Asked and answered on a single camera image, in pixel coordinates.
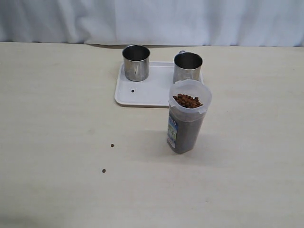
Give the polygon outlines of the steel mug with pellets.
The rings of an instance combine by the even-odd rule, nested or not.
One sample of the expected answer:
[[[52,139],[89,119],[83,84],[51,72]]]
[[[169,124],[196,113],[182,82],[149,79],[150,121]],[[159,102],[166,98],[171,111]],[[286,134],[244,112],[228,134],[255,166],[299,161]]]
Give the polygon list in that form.
[[[203,59],[198,54],[181,50],[174,57],[173,83],[186,79],[200,81]]]

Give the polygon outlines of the translucent plastic container with label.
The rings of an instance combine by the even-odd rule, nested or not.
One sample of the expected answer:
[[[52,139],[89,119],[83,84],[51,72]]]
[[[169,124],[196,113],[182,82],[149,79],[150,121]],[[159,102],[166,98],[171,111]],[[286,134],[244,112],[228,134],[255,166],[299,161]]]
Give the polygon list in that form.
[[[167,143],[183,154],[192,150],[211,104],[211,91],[196,80],[178,81],[169,92]]]

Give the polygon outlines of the white plastic tray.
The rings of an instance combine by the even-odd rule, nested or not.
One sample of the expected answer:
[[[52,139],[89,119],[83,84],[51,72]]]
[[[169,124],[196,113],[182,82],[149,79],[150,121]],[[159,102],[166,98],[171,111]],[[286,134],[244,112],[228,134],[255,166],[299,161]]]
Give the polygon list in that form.
[[[151,61],[150,74],[141,82],[125,77],[121,64],[114,98],[122,106],[168,107],[169,90],[173,84],[173,62]]]

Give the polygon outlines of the white curtain backdrop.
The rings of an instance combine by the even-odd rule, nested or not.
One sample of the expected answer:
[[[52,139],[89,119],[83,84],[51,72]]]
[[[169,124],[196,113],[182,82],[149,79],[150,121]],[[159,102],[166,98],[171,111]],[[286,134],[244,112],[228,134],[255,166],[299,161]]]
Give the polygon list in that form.
[[[301,0],[3,0],[0,39],[163,46],[304,44]]]

